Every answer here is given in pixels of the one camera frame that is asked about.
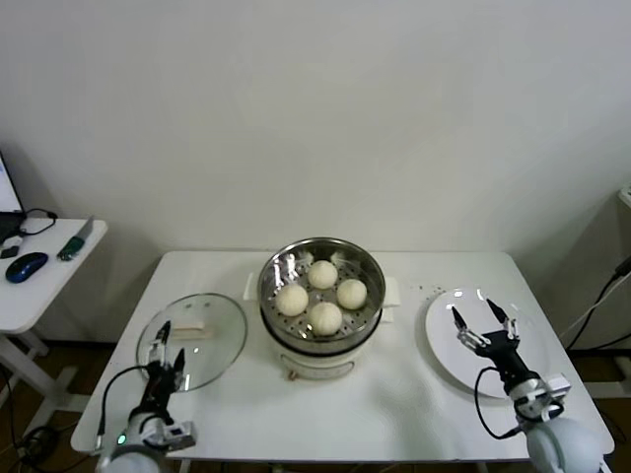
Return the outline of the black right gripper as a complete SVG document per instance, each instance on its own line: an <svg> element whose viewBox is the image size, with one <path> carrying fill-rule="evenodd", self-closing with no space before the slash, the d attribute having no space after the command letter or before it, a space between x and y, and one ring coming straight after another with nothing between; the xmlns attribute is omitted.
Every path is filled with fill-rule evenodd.
<svg viewBox="0 0 631 473"><path fill-rule="evenodd" d="M518 323L490 299L486 299L492 313L504 330L479 335L468 328L463 317L453 305L451 311L457 329L457 339L469 350L481 349L481 357L490 360L499 371L505 389L514 389L530 379L536 379L518 353L520 334Z"/></svg>

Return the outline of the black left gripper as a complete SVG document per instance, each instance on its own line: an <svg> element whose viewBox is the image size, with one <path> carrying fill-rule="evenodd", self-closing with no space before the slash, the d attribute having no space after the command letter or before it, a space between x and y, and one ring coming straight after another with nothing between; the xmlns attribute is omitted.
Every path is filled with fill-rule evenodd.
<svg viewBox="0 0 631 473"><path fill-rule="evenodd" d="M151 341L147 353L147 385L137 406L138 414L155 414L168 419L171 395L178 392L184 379L185 351L180 348L173 366L168 361L168 341L172 323L167 320Z"/></svg>

